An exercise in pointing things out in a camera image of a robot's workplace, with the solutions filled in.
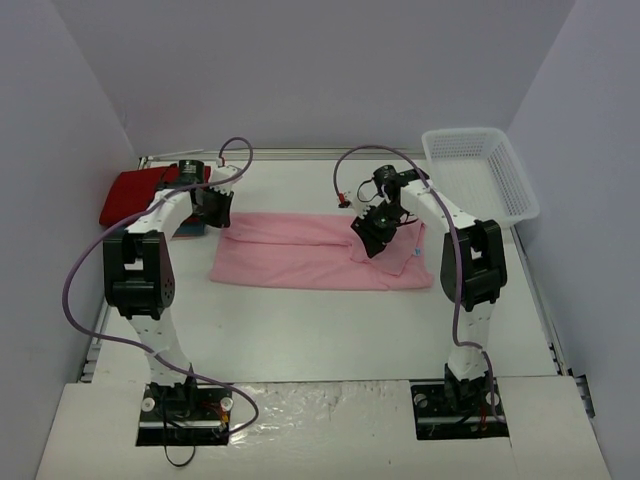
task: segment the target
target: white platform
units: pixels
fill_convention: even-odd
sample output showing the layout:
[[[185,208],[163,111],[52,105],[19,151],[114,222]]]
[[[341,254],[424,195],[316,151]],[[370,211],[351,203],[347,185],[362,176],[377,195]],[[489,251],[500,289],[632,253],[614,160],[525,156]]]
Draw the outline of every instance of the white platform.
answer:
[[[332,165],[257,162],[238,184],[233,210],[340,213]],[[347,163],[340,178],[349,187],[378,165]],[[575,383],[556,375],[516,247],[504,233],[509,282],[488,349],[510,438],[415,438],[406,379],[440,378],[451,341],[453,307],[439,288],[356,293],[213,284],[207,273],[218,237],[211,231],[170,244],[174,320],[196,370],[244,383],[238,386],[260,407],[258,422],[227,447],[199,447],[177,471],[162,448],[135,447],[144,356],[106,343],[93,383],[65,388],[38,478],[608,480]],[[108,317],[107,333],[133,338],[117,312]],[[328,380],[370,381],[263,383]],[[232,423],[246,421],[249,405],[235,405]],[[176,461],[189,453],[170,449]]]
[[[407,168],[402,161],[346,161],[340,186],[351,188],[386,163]],[[352,215],[337,208],[331,184],[333,164],[329,160],[256,161],[236,185],[232,210]],[[496,374],[555,375],[513,238],[508,230],[504,235],[509,279],[492,318],[488,345]],[[442,377],[453,305],[439,285],[431,290],[381,293],[215,284],[207,274],[217,240],[218,232],[212,229],[202,238],[170,242],[177,286],[173,318],[196,371],[233,382]],[[115,310],[109,314],[106,333],[135,337]],[[146,382],[148,378],[141,351],[103,345],[95,383]]]
[[[572,378],[501,379],[510,439],[435,442],[415,438],[407,382],[246,387],[257,424],[177,471],[162,448],[134,446],[141,385],[68,385],[37,478],[609,479]],[[249,416],[237,401],[232,423]]]

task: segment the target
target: pink towel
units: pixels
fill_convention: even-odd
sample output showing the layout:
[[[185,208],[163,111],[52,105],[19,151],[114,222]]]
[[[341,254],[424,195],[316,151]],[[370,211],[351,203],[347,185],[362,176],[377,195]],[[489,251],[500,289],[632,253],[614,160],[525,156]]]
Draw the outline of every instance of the pink towel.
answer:
[[[433,284],[420,255],[424,226],[399,228],[367,258],[353,217],[235,213],[223,230],[209,278],[214,282],[317,290],[400,290]]]

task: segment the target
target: white plastic basket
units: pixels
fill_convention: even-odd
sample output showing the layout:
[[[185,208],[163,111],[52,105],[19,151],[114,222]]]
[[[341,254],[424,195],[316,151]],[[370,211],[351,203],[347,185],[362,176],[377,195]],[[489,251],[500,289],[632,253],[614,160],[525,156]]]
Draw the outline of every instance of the white plastic basket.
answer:
[[[496,128],[422,135],[428,173],[460,208],[501,227],[537,217],[540,206],[507,136]]]

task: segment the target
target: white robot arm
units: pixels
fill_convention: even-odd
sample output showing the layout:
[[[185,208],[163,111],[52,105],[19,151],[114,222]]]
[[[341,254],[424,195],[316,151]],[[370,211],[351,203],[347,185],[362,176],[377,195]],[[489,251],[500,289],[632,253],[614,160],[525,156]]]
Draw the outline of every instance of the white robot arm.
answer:
[[[104,240],[103,256],[107,302],[129,320],[140,342],[153,349],[153,354],[147,355],[152,395],[157,398],[163,396],[173,410],[186,411],[191,407],[189,390],[195,388],[195,382],[154,358],[154,355],[161,354],[174,366],[187,371],[191,368],[171,318],[175,278],[167,242],[180,224],[192,215],[208,225],[228,227],[235,181],[219,187],[178,193],[174,189],[227,180],[236,175],[238,169],[220,162],[206,179],[203,162],[182,160],[179,171],[175,182],[162,185],[156,192],[150,208],[160,203],[158,208]]]
[[[427,267],[440,273],[441,288],[447,297],[455,301],[456,265],[450,225],[441,205],[431,194],[431,180],[427,186],[414,170],[396,172],[387,165],[377,169],[371,181],[375,183],[377,196],[382,201],[374,205],[362,200],[359,189],[346,192],[341,207],[356,212],[351,228],[364,243],[369,257],[381,252],[392,241],[402,218],[415,215],[429,226],[425,248]],[[500,289],[506,284],[507,272],[504,259],[502,233],[494,221],[480,221],[438,193],[439,199],[451,215],[458,236],[462,256],[461,312],[454,325],[458,345],[453,342],[445,365],[445,386],[450,402],[462,408],[467,399],[476,396],[478,389],[486,388],[487,364],[482,350],[487,345],[489,320]],[[460,346],[472,343],[476,346]]]

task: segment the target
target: screw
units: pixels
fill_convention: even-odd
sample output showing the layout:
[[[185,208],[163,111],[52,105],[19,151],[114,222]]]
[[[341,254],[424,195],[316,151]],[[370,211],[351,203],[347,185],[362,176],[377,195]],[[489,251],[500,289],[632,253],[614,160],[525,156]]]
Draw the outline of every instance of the screw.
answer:
[[[498,396],[497,393],[494,393],[494,398],[496,400],[496,407],[497,407],[498,405],[500,405],[500,397]],[[491,405],[491,392],[487,393],[485,400],[487,402],[487,405]]]
[[[413,397],[413,403],[418,408],[426,408],[429,402],[427,401],[427,396],[424,393],[418,393],[415,397]]]
[[[151,397],[147,397],[144,400],[142,400],[142,411],[149,413],[151,411],[153,411],[153,409],[156,407],[156,402],[153,400],[153,398]]]
[[[230,397],[223,397],[220,399],[220,408],[223,412],[230,412],[233,408],[233,400]]]

